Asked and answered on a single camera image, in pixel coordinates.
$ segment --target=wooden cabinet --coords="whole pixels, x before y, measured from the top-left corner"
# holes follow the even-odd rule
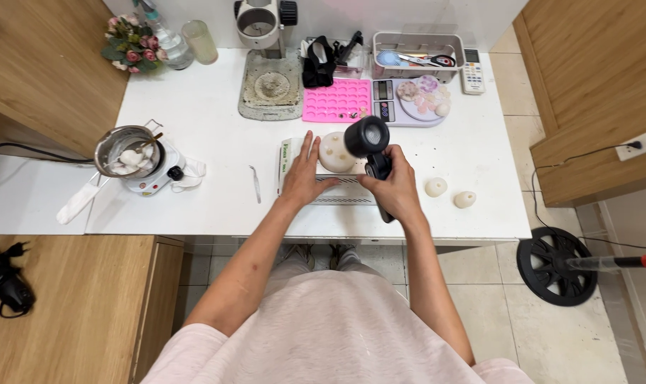
[[[109,17],[101,0],[0,0],[0,142],[93,157],[129,78],[100,56]]]
[[[646,132],[646,0],[530,0],[513,24],[546,138],[534,165]],[[576,206],[646,188],[646,154],[615,150],[539,170],[547,206]]]
[[[37,302],[0,318],[0,383],[139,383],[171,337],[183,244],[158,236],[0,236]]]

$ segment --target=stainless steel pot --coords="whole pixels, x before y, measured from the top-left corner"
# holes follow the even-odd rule
[[[154,142],[150,161],[152,167],[140,169],[130,174],[120,175],[111,172],[110,165],[117,161],[119,155],[125,150],[134,150],[153,138],[152,132],[140,125],[126,125],[109,130],[96,144],[96,152],[93,156],[98,171],[110,178],[144,178],[157,169],[162,157],[159,143]]]

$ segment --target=person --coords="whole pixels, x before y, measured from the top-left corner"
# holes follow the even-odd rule
[[[272,271],[285,231],[335,178],[316,181],[309,131],[283,191],[169,340],[143,380],[157,383],[531,383],[515,363],[475,363],[439,267],[415,176],[398,145],[386,180],[359,175],[402,225],[408,302],[342,247],[335,270],[311,272],[295,247]]]

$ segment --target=pink shirt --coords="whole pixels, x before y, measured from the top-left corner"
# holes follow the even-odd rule
[[[382,277],[320,271],[289,279],[231,336],[191,324],[144,384],[532,383],[515,363],[469,367]]]

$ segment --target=hand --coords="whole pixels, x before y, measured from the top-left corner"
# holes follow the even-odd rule
[[[292,203],[296,210],[300,210],[315,200],[326,189],[339,184],[338,178],[327,178],[321,182],[316,181],[316,162],[318,161],[318,146],[321,143],[321,138],[316,137],[313,140],[313,147],[311,147],[311,153],[309,153],[311,137],[313,137],[312,132],[307,132],[299,156],[292,162],[283,183],[281,198]]]
[[[406,161],[402,148],[396,144],[387,145],[383,154],[392,158],[392,171],[386,180],[367,175],[358,175],[356,179],[402,225],[405,225],[406,220],[424,217],[415,186],[415,171]]]

